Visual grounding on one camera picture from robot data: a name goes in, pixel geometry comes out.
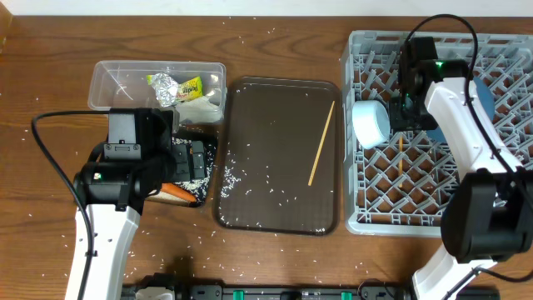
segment transparent container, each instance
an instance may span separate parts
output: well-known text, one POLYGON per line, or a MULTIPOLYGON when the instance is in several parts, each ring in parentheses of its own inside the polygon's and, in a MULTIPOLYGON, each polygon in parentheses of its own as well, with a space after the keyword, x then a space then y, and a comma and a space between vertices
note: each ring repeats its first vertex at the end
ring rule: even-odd
POLYGON ((147 83, 147 75, 157 73, 166 73, 178 83, 198 76, 202 79, 205 102, 176 105, 180 123, 222 121, 226 105, 226 67, 219 62, 101 61, 94 68, 88 105, 93 110, 159 108, 154 89, 147 83))

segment wooden edge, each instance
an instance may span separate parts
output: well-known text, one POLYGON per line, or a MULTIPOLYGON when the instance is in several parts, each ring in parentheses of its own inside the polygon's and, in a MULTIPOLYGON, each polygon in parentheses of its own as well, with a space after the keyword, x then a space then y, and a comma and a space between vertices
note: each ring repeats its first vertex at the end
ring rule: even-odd
POLYGON ((2 53, 3 46, 6 43, 7 32, 12 19, 13 15, 0 2, 0 53, 2 53))

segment white wall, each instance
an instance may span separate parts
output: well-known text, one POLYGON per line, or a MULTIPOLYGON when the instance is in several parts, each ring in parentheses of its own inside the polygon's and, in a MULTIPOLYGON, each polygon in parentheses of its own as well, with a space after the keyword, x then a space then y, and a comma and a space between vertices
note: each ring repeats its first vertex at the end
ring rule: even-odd
POLYGON ((14 15, 531 17, 533 0, 0 0, 14 15))

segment silver foil wrapper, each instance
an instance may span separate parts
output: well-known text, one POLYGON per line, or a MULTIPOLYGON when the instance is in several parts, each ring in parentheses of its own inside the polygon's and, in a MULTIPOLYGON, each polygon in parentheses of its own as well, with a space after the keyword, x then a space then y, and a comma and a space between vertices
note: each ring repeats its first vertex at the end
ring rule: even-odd
POLYGON ((165 73, 152 75, 152 88, 156 92, 156 99, 162 107, 177 104, 177 90, 180 84, 165 73))

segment dish rack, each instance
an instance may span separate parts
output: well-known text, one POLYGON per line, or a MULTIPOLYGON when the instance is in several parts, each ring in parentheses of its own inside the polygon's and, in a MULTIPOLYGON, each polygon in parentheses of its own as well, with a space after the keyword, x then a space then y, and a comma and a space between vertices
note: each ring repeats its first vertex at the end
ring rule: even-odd
MULTIPOLYGON (((378 100, 388 108, 387 102, 400 95, 397 63, 407 34, 352 32, 341 57, 343 192, 346 227, 355 234, 439 238, 442 213, 459 186, 449 147, 424 131, 391 134, 389 142, 370 150, 356 140, 351 122, 353 103, 378 100)), ((417 32, 415 36, 433 37, 440 59, 468 63, 472 59, 469 33, 417 32)), ((494 95, 496 131, 525 168, 532 169, 533 36, 478 34, 478 40, 474 74, 494 95)))

